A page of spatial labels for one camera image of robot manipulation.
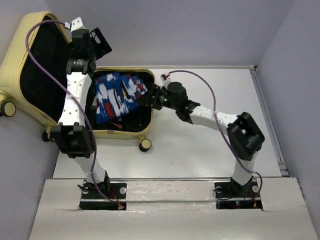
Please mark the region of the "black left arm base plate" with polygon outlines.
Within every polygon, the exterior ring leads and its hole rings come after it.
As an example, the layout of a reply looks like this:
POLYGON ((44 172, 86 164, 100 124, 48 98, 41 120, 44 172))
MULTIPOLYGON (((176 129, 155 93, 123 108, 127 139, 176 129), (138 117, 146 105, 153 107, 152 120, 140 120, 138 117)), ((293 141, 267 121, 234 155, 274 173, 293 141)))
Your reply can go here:
POLYGON ((96 189, 96 187, 86 181, 78 184, 81 190, 79 208, 81 210, 91 211, 124 211, 127 209, 127 183, 111 182, 110 190, 100 186, 99 189, 104 196, 96 189))

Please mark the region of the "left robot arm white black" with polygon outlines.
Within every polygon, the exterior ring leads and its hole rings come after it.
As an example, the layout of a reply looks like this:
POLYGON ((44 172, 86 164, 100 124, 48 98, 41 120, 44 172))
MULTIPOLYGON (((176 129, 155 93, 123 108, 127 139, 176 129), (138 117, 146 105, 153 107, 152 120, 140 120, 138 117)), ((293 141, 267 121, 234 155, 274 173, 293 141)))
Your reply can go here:
POLYGON ((97 144, 92 125, 85 113, 87 97, 96 60, 111 52, 106 40, 97 43, 92 33, 100 35, 98 28, 90 31, 85 27, 71 31, 70 55, 66 66, 66 95, 61 116, 50 129, 50 137, 61 153, 74 160, 86 176, 87 185, 97 196, 110 194, 108 173, 97 160, 97 144))

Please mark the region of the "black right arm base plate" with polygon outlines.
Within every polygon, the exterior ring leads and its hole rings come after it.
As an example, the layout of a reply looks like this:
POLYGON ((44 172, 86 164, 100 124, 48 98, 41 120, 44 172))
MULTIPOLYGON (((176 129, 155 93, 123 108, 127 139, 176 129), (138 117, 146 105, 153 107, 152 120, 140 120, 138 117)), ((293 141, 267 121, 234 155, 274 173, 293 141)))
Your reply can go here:
POLYGON ((260 194, 256 181, 251 182, 248 188, 240 193, 234 193, 231 183, 219 181, 214 183, 212 195, 216 198, 216 208, 218 210, 244 210, 263 209, 260 194))

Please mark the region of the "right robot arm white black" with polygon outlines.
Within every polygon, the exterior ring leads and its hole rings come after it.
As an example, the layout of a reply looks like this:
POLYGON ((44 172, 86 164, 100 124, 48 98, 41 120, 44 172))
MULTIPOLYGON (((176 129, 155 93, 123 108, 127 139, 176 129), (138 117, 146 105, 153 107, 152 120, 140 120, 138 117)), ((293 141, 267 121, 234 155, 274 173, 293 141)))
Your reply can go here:
POLYGON ((137 103, 155 110, 172 109, 183 122, 220 132, 236 158, 230 190, 235 196, 248 191, 256 156, 265 141, 264 134, 249 113, 227 114, 206 108, 190 100, 180 82, 162 87, 153 84, 137 103))

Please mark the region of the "yellow hard-shell suitcase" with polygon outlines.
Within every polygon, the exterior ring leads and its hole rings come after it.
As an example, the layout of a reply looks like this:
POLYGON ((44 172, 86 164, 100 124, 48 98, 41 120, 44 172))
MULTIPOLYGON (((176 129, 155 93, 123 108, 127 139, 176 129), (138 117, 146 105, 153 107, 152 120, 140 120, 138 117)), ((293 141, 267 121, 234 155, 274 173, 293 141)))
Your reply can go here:
POLYGON ((22 109, 46 127, 42 139, 64 154, 92 151, 93 137, 139 140, 147 152, 150 108, 133 101, 155 83, 144 67, 97 67, 111 52, 98 28, 48 11, 25 15, 0 66, 0 114, 22 109))

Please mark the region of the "blue white red patterned cloth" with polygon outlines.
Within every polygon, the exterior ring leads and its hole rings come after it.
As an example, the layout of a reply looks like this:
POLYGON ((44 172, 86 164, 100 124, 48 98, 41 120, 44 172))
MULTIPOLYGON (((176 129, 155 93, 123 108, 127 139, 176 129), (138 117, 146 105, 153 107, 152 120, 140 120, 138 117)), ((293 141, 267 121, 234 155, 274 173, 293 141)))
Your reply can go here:
POLYGON ((95 80, 96 121, 104 124, 137 109, 137 100, 148 92, 137 75, 112 72, 95 80))

